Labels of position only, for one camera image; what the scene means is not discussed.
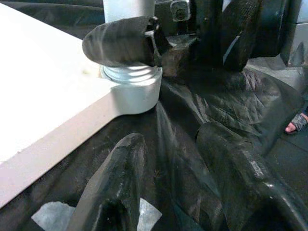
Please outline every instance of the metal pipe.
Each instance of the metal pipe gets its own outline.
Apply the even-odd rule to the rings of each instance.
[[[154,16],[154,0],[103,0],[103,5],[106,23],[124,18]],[[102,66],[101,74],[116,82],[130,83],[162,75],[162,70],[146,65],[121,68]]]

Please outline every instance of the black rubber cover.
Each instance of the black rubber cover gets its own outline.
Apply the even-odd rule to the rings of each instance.
[[[161,66],[159,58],[169,47],[158,20],[145,16],[100,25],[82,43],[90,60],[109,67]]]
[[[231,230],[308,230],[308,209],[273,175],[255,142],[209,122],[200,128],[197,143],[220,192]]]

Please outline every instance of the wrinkled black material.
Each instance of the wrinkled black material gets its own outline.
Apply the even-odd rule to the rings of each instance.
[[[62,201],[76,206],[116,143],[126,135],[140,133],[144,143],[141,145],[137,136],[138,142],[130,149],[122,148],[118,155],[135,154],[140,147],[139,156],[147,150],[147,157],[154,157],[154,173],[146,175],[150,186],[143,185],[149,190],[142,195],[163,214],[154,230],[184,230],[179,208],[205,231],[226,231],[221,195],[195,144],[197,130],[207,121],[217,121],[251,140],[254,148],[265,154],[301,105],[292,88],[261,72],[227,73],[190,65],[176,79],[163,79],[160,101],[153,110],[115,119],[7,204],[0,211],[0,226],[34,231],[31,216],[44,203]],[[83,201],[88,206],[84,209],[94,211],[92,217],[99,216],[91,206],[97,198]]]
[[[160,56],[169,47],[157,19],[145,16],[100,25],[82,43],[90,60],[109,67],[161,66]]]
[[[136,134],[117,144],[88,182],[68,231],[137,229],[141,189],[150,190],[143,178],[154,177],[146,172],[152,160],[145,148],[143,136]]]
[[[308,209],[273,176],[255,142],[219,123],[205,123],[197,143],[232,230],[308,230]]]

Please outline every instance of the dark floor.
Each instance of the dark floor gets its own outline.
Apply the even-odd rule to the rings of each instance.
[[[307,107],[308,94],[304,98]],[[295,135],[282,134],[267,160],[308,206],[308,127]]]

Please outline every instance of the black machine part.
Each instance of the black machine part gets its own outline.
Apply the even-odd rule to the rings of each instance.
[[[280,53],[288,8],[289,0],[157,0],[155,15],[166,36],[198,35],[201,62],[241,71],[250,57]]]

